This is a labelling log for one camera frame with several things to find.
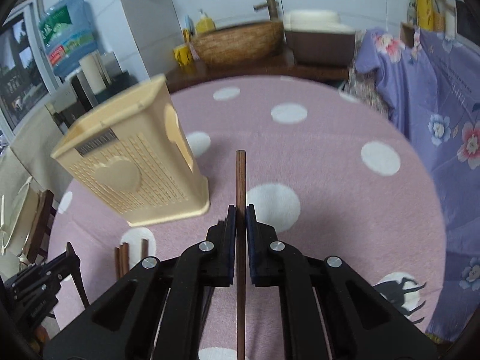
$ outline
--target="round table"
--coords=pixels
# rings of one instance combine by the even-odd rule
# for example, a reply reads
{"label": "round table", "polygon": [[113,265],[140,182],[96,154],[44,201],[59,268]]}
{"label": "round table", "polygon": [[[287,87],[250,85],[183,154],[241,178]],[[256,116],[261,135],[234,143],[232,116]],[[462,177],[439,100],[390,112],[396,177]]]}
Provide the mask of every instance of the round table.
{"label": "round table", "polygon": [[[159,259],[205,239],[235,204],[235,152],[247,153],[247,204],[259,222],[304,255],[337,255],[369,283],[396,281],[402,307],[424,330],[443,284],[445,232],[434,184],[405,138],[356,99],[326,85],[282,76],[223,79],[172,96],[201,172],[208,177],[207,214],[130,229],[77,181],[59,206],[49,259],[71,242],[91,302],[115,282],[113,250],[142,238]],[[387,298],[395,294],[384,294]],[[276,288],[247,283],[246,355],[283,358]],[[214,292],[200,359],[236,359],[235,286]],[[66,326],[83,307],[73,281],[58,294],[55,315]]]}

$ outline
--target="yellow soap bottle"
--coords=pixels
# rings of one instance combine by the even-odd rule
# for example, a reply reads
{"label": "yellow soap bottle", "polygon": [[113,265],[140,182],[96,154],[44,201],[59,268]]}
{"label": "yellow soap bottle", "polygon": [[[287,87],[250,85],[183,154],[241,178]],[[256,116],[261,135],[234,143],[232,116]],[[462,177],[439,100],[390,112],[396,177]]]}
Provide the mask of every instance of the yellow soap bottle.
{"label": "yellow soap bottle", "polygon": [[200,20],[195,25],[197,35],[215,29],[215,23],[213,23],[212,18],[208,17],[202,9],[200,9],[200,13]]}

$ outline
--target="faucet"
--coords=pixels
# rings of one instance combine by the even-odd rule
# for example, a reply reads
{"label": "faucet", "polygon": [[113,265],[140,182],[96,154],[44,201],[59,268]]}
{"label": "faucet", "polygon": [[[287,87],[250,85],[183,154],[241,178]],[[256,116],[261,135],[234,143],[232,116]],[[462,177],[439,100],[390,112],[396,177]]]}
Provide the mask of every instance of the faucet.
{"label": "faucet", "polygon": [[277,5],[278,5],[278,1],[267,0],[267,2],[264,4],[254,5],[253,10],[259,11],[261,9],[268,8],[268,14],[270,15],[270,20],[278,19]]}

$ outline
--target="yellow mug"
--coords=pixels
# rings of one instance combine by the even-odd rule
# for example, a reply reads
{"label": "yellow mug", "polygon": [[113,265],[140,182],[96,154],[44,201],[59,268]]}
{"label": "yellow mug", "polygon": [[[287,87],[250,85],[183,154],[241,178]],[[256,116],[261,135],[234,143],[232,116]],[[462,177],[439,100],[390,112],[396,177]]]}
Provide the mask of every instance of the yellow mug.
{"label": "yellow mug", "polygon": [[191,55],[190,47],[186,43],[175,47],[173,49],[173,54],[180,66],[186,66],[194,60],[194,57]]}

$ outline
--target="sink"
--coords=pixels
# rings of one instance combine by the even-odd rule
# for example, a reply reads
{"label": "sink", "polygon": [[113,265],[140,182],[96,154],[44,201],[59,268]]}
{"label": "sink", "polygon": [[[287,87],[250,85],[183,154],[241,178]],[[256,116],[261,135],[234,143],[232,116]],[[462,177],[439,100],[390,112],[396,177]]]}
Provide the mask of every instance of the sink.
{"label": "sink", "polygon": [[228,66],[265,58],[283,42],[283,22],[258,21],[220,28],[192,39],[207,66]]}

